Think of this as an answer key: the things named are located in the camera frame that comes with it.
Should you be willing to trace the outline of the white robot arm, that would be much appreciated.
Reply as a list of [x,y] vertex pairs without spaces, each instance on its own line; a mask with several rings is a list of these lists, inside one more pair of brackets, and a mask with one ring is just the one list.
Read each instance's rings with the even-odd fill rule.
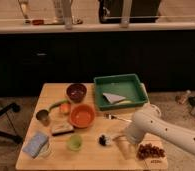
[[161,111],[156,105],[148,104],[137,110],[124,129],[124,135],[131,144],[141,143],[146,133],[195,155],[195,131],[162,120]]

